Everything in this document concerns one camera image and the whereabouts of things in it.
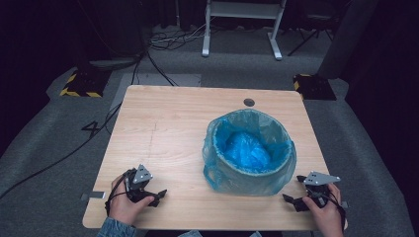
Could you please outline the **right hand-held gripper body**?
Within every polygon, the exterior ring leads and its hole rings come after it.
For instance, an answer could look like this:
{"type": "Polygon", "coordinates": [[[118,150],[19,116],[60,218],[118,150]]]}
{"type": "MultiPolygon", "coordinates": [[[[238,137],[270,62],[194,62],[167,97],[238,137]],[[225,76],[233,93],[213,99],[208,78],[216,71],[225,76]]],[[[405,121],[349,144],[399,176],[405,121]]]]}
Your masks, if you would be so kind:
{"type": "Polygon", "coordinates": [[[311,171],[302,184],[305,186],[307,196],[311,198],[318,207],[322,208],[329,200],[330,190],[328,185],[340,181],[341,179],[339,177],[311,171]]]}

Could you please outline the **white metal desk frame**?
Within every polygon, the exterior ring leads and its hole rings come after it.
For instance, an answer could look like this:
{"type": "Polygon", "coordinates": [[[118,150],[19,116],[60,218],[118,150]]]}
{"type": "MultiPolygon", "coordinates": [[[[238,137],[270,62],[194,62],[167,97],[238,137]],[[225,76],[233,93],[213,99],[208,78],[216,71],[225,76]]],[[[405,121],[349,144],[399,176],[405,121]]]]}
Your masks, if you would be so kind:
{"type": "Polygon", "coordinates": [[[207,0],[206,5],[206,28],[203,40],[202,56],[210,55],[210,21],[211,18],[244,18],[274,20],[273,30],[267,33],[272,52],[276,60],[282,60],[283,56],[277,43],[277,33],[288,0],[279,0],[279,3],[244,3],[244,2],[220,2],[207,0]]]}

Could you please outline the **person's left hand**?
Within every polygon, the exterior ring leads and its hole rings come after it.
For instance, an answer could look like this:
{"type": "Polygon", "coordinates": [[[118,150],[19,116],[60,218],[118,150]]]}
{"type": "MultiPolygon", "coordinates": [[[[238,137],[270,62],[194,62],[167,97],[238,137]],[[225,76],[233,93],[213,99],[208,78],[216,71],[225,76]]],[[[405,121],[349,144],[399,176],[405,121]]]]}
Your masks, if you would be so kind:
{"type": "Polygon", "coordinates": [[[139,202],[132,202],[126,196],[126,189],[124,184],[119,182],[120,178],[121,176],[118,176],[112,181],[112,188],[116,189],[117,196],[110,201],[109,216],[121,223],[134,225],[139,214],[154,201],[154,197],[145,197],[139,202]]]}

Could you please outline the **person's right hand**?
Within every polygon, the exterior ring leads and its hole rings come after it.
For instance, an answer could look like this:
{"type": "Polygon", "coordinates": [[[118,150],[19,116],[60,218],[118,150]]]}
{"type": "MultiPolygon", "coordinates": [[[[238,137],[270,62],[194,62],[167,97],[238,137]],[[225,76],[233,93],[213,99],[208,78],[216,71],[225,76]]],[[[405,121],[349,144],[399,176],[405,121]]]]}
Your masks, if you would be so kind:
{"type": "Polygon", "coordinates": [[[314,222],[323,237],[344,237],[342,227],[342,216],[340,214],[341,194],[340,190],[334,185],[329,184],[330,201],[322,208],[309,197],[302,200],[311,211],[314,222]]]}

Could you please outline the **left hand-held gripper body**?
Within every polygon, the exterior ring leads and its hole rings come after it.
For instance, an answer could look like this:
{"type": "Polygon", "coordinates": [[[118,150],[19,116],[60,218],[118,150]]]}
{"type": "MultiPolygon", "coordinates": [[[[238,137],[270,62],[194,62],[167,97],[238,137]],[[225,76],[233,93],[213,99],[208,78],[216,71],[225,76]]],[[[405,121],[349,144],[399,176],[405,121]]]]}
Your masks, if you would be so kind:
{"type": "Polygon", "coordinates": [[[132,202],[139,202],[146,197],[154,197],[154,193],[148,192],[145,187],[153,178],[150,172],[140,164],[125,172],[126,195],[132,202]]]}

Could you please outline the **grey pillar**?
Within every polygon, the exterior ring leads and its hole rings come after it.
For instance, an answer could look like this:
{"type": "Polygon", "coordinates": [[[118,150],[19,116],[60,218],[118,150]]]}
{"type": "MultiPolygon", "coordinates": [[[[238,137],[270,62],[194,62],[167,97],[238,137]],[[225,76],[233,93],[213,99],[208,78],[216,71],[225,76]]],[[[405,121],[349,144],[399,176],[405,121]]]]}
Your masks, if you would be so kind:
{"type": "Polygon", "coordinates": [[[366,29],[379,0],[353,0],[328,48],[317,75],[339,78],[366,29]]]}

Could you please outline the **black yellow striped base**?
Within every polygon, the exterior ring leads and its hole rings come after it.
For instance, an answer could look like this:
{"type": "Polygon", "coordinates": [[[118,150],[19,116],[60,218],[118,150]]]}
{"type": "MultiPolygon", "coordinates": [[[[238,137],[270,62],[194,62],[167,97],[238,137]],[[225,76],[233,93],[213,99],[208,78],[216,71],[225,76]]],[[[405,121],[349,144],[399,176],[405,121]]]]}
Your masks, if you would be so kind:
{"type": "Polygon", "coordinates": [[[102,98],[111,74],[111,71],[75,70],[69,76],[60,96],[102,98]]]}
{"type": "Polygon", "coordinates": [[[329,81],[318,75],[296,74],[293,86],[304,100],[337,100],[329,81]]]}

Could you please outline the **black stand legs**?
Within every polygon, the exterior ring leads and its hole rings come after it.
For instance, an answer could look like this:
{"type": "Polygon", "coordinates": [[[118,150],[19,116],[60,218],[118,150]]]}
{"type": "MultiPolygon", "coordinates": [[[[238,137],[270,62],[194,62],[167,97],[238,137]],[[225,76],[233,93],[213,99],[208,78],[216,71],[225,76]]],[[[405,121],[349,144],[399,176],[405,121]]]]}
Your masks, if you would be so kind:
{"type": "Polygon", "coordinates": [[[297,52],[301,47],[303,47],[306,43],[308,43],[311,39],[319,38],[321,34],[325,34],[330,41],[334,40],[334,37],[328,30],[312,30],[308,36],[305,36],[302,33],[302,29],[297,30],[300,35],[302,36],[302,41],[293,48],[289,53],[288,56],[292,56],[295,52],[297,52]]]}

